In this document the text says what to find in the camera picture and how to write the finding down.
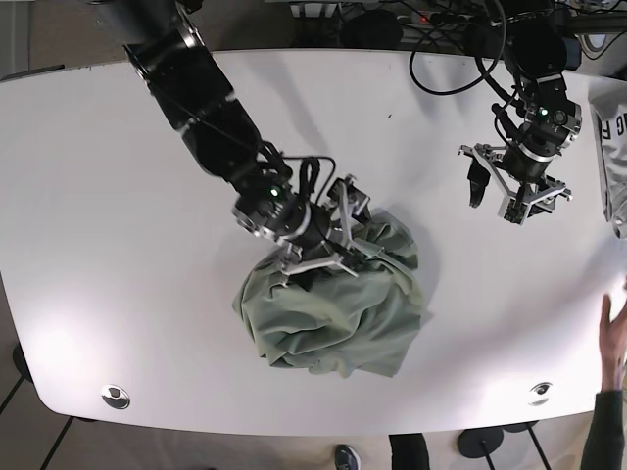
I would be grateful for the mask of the person's dark sleeve forearm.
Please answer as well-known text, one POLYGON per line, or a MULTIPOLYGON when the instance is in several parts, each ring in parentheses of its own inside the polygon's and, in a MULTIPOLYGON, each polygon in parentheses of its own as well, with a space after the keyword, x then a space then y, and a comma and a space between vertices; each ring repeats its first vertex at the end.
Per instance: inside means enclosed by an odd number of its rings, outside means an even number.
POLYGON ((584 445, 581 470, 620 470, 625 448, 621 391, 596 395, 593 420, 584 445))

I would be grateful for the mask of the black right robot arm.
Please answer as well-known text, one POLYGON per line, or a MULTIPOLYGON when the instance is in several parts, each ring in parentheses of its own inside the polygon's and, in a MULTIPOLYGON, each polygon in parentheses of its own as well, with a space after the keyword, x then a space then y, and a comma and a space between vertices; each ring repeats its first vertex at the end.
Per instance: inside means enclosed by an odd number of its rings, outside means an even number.
POLYGON ((358 276, 371 251, 352 236, 370 219, 352 175, 317 183, 325 156, 289 157, 265 140, 189 15, 199 1, 94 1, 170 126, 199 167, 228 183, 232 213, 252 235, 279 246, 284 276, 340 270, 358 276))

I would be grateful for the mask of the person's bare hand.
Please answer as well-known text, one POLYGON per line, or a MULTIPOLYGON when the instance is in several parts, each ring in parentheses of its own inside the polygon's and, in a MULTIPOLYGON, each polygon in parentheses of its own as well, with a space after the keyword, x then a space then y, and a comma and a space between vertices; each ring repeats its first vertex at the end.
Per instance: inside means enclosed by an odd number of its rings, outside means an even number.
POLYGON ((611 307, 610 295, 604 294, 599 334, 602 393, 622 390, 626 367, 626 305, 615 318, 610 317, 611 307))

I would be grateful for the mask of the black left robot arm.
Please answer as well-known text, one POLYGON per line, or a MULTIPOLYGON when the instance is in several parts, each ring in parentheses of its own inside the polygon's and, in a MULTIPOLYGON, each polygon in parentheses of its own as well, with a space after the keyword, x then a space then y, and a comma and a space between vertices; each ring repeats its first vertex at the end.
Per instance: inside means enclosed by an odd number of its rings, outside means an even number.
POLYGON ((489 1, 486 10, 486 18, 470 19, 465 45, 501 99, 491 110, 504 144, 459 151, 471 159, 470 205, 478 207, 488 184, 496 182, 504 194, 500 217, 521 225, 553 212, 558 198, 572 198, 566 184, 546 170, 578 137, 582 111, 567 97, 568 39, 552 17, 551 3, 489 1))

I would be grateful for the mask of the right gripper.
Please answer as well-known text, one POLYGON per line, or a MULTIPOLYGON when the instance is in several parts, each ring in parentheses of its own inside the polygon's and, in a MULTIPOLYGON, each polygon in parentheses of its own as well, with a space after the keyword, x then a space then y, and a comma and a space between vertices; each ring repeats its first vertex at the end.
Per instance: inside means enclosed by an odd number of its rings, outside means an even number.
POLYGON ((371 220, 370 197, 348 174, 336 178, 321 204, 311 192, 294 192, 290 184, 269 185, 258 199, 240 196, 232 213, 252 235, 279 247, 277 264, 284 278, 325 269, 358 277, 371 254, 353 237, 353 225, 371 220))

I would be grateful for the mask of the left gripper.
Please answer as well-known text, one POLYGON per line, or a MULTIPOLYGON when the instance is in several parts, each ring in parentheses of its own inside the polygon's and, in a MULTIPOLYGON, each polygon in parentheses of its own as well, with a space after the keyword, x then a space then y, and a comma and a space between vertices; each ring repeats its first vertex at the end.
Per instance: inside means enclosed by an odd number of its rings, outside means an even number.
POLYGON ((492 77, 489 86, 504 101, 494 104, 495 129, 504 145, 462 146, 459 152, 471 158, 467 180, 469 205, 476 209, 484 198, 490 180, 505 173, 519 184, 517 193, 500 182, 505 196, 498 211, 500 218, 523 225, 533 207, 532 191, 548 191, 557 181, 546 176, 550 163, 578 137, 582 125, 581 107, 567 97, 562 74, 541 78, 517 76, 511 92, 492 77))

